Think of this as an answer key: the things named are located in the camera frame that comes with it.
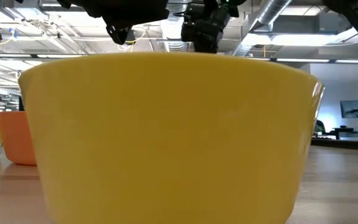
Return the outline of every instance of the ceiling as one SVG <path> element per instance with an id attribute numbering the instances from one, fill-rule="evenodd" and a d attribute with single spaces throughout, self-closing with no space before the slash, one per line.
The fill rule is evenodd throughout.
<path id="1" fill-rule="evenodd" d="M 358 82 L 358 65 L 307 64 L 300 69 L 311 73 L 325 85 Z"/>
<path id="2" fill-rule="evenodd" d="M 170 0 L 169 2 L 183 3 L 178 9 L 183 10 L 187 0 Z M 244 38 L 242 32 L 244 21 L 250 15 L 257 13 L 260 3 L 261 0 L 247 0 L 239 6 L 240 17 L 232 18 L 219 44 L 221 54 L 230 54 L 241 43 Z M 357 33 L 354 34 L 349 30 L 348 34 L 345 34 L 343 31 L 351 28 L 349 23 L 340 15 L 328 11 L 321 1 L 293 0 L 276 20 L 274 27 L 277 30 L 286 29 L 286 32 L 296 34 L 300 30 L 306 30 L 308 25 L 305 24 L 317 21 L 325 29 L 325 23 L 328 23 L 327 27 L 332 26 L 329 21 L 322 22 L 326 16 L 334 18 L 335 24 L 333 25 L 338 27 L 337 33 L 332 34 L 338 36 L 336 42 L 327 46 L 314 47 L 256 45 L 251 48 L 247 57 L 358 58 Z M 12 90 L 10 95 L 19 94 L 17 77 L 22 71 L 46 61 L 55 60 L 53 57 L 192 50 L 191 46 L 187 45 L 183 48 L 179 41 L 171 41 L 171 39 L 180 38 L 181 21 L 157 21 L 134 26 L 134 34 L 139 40 L 133 48 L 122 47 L 111 40 L 101 18 L 92 18 L 79 7 L 66 10 L 59 7 L 56 0 L 25 0 L 23 4 L 14 0 L 0 0 L 0 28 L 2 34 L 0 86 L 4 87 L 3 90 Z"/>

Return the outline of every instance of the wooden table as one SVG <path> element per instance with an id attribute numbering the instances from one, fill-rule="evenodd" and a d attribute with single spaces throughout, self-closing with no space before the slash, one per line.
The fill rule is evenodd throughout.
<path id="1" fill-rule="evenodd" d="M 11 164 L 0 154 L 0 224 L 51 223 L 36 167 Z M 358 151 L 311 148 L 287 223 L 358 224 Z"/>

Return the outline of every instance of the yellow cable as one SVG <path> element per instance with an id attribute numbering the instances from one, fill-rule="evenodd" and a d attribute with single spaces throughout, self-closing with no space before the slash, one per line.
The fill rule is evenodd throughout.
<path id="1" fill-rule="evenodd" d="M 6 42 L 0 43 L 0 45 L 3 45 L 3 44 L 6 44 L 6 43 L 10 42 L 13 38 L 14 38 L 14 32 L 11 33 L 10 39 L 8 39 Z"/>
<path id="2" fill-rule="evenodd" d="M 6 44 L 8 42 L 10 42 L 12 40 L 12 38 L 8 39 L 6 42 L 0 43 L 0 45 Z"/>
<path id="3" fill-rule="evenodd" d="M 144 31 L 143 34 L 141 35 L 141 37 L 138 38 L 137 40 L 126 41 L 126 43 L 134 43 L 134 42 L 136 42 L 136 41 L 138 41 L 138 40 L 141 40 L 141 39 L 144 37 L 144 35 L 146 35 L 146 31 Z"/>

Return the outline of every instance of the wall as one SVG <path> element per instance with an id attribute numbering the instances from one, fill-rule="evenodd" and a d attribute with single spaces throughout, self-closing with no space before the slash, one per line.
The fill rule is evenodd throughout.
<path id="1" fill-rule="evenodd" d="M 317 76 L 326 86 L 318 119 L 326 131 L 346 125 L 358 128 L 357 119 L 342 119 L 341 100 L 358 100 L 358 65 L 311 64 L 301 68 Z"/>

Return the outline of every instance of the pipe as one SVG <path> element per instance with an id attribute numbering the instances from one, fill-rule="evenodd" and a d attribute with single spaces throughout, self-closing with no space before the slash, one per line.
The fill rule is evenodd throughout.
<path id="1" fill-rule="evenodd" d="M 67 40 L 69 42 L 75 44 L 78 48 L 80 48 L 80 50 L 82 51 L 83 54 L 89 54 L 89 52 L 87 50 L 85 50 L 81 45 L 76 43 L 76 41 L 74 41 L 63 29 L 57 27 L 56 30 L 57 30 L 57 32 L 60 32 L 63 36 L 67 37 Z M 79 52 L 77 50 L 73 49 L 71 46 L 66 44 L 64 41 L 61 41 L 61 43 L 65 44 L 67 47 L 71 48 L 71 50 L 73 50 L 76 54 L 79 54 Z"/>
<path id="2" fill-rule="evenodd" d="M 246 27 L 246 35 L 243 40 L 246 38 L 247 34 L 257 28 L 263 26 L 272 25 L 277 17 L 284 11 L 284 9 L 291 3 L 292 0 L 263 0 L 260 4 L 260 9 L 257 16 L 254 19 L 249 19 L 245 22 L 244 27 Z M 244 57 L 246 56 L 252 45 L 241 43 L 233 51 L 233 55 Z"/>
<path id="3" fill-rule="evenodd" d="M 37 23 L 38 27 L 33 25 L 31 22 L 26 21 L 25 19 L 21 20 L 22 25 L 27 26 L 27 27 L 31 27 L 34 30 L 37 30 L 38 32 L 40 32 L 41 36 L 44 37 L 46 40 L 48 40 L 50 43 L 54 44 L 55 46 L 57 46 L 59 49 L 63 50 L 64 52 L 67 51 L 67 49 L 63 45 L 61 45 L 55 39 L 50 38 L 47 35 L 47 28 L 46 28 L 45 25 L 43 25 L 43 23 L 41 23 L 41 21 L 35 21 L 35 22 Z"/>
<path id="4" fill-rule="evenodd" d="M 260 4 L 257 23 L 252 29 L 272 24 L 292 0 L 263 0 Z"/>
<path id="5" fill-rule="evenodd" d="M 65 28 L 67 28 L 76 38 L 80 37 L 70 26 L 68 26 L 68 24 L 63 19 L 61 19 L 61 17 L 59 18 L 59 23 L 61 23 Z M 66 36 L 71 43 L 78 46 L 83 54 L 89 54 L 89 52 L 86 49 L 84 49 L 80 44 L 76 43 L 76 41 L 74 41 L 63 29 L 61 29 L 59 26 L 57 26 L 54 22 L 50 23 L 50 24 L 54 25 L 54 28 L 56 28 L 62 35 Z"/>
<path id="6" fill-rule="evenodd" d="M 183 17 L 174 16 L 174 13 L 183 12 L 187 8 L 184 4 L 168 4 L 167 9 L 171 12 L 168 19 L 161 21 L 163 38 L 168 41 L 164 43 L 167 52 L 184 52 L 189 48 L 185 42 L 171 42 L 169 39 L 181 38 L 181 25 Z"/>

